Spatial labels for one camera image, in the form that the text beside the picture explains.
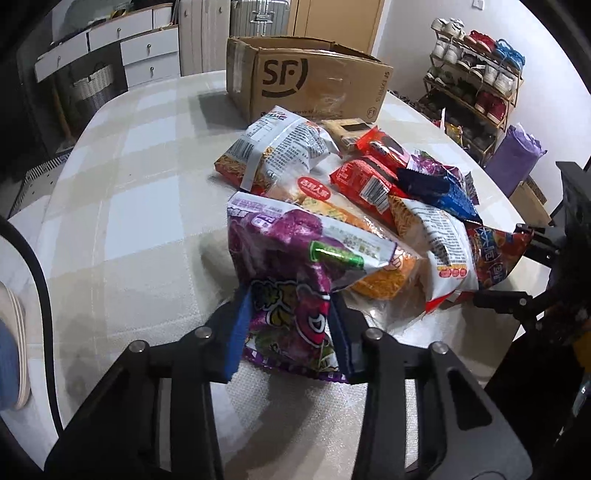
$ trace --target suitcase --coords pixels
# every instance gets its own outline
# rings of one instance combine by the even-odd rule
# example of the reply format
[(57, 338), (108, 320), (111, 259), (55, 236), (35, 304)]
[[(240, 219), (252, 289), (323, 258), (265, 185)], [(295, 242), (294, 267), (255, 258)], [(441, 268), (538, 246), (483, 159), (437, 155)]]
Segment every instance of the suitcase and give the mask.
[(289, 19), (288, 0), (232, 0), (230, 35), (233, 37), (287, 35)]

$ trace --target white wall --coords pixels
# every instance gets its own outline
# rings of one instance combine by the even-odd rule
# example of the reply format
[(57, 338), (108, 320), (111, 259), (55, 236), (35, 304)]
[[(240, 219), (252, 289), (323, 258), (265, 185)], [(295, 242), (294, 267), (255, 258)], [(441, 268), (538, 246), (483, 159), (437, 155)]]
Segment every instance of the white wall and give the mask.
[(472, 0), (391, 0), (384, 15), (374, 52), (394, 67), (390, 88), (410, 98), (425, 93), (423, 75), (431, 65), (435, 18), (461, 18), (467, 33), (478, 30), (504, 38), (525, 56), (525, 83), (509, 120), (520, 122), (548, 150), (531, 177), (548, 199), (546, 211), (552, 212), (562, 199), (555, 162), (584, 166), (591, 155), (591, 95), (546, 28), (519, 0), (486, 0), (483, 11), (472, 8)]

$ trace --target purple snack bag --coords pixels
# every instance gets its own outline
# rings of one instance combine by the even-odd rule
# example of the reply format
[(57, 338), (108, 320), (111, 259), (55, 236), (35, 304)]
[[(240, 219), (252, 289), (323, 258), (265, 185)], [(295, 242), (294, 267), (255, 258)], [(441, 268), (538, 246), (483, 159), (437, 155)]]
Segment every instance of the purple snack bag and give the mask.
[(396, 244), (296, 205), (237, 192), (228, 244), (254, 316), (244, 357), (309, 377), (346, 381), (326, 333), (330, 293), (386, 266)]

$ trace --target wooden door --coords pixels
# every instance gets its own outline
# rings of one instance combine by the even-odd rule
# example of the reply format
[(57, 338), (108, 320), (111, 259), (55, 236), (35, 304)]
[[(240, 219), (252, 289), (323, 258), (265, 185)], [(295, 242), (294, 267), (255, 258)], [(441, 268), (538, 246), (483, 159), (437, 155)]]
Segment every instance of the wooden door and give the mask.
[(294, 35), (370, 53), (383, 6), (384, 0), (292, 0)]

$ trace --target cardboard box flap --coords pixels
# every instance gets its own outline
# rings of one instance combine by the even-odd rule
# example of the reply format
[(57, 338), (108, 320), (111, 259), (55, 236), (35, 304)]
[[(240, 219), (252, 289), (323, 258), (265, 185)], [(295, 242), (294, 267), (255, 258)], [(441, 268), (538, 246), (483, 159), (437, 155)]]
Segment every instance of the cardboard box flap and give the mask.
[(379, 62), (379, 60), (362, 51), (354, 48), (345, 47), (338, 43), (328, 40), (321, 40), (319, 38), (309, 37), (232, 37), (238, 41), (243, 41), (247, 45), (254, 48), (264, 48), (268, 50), (325, 50), (347, 55), (349, 57), (357, 57), (360, 59)]

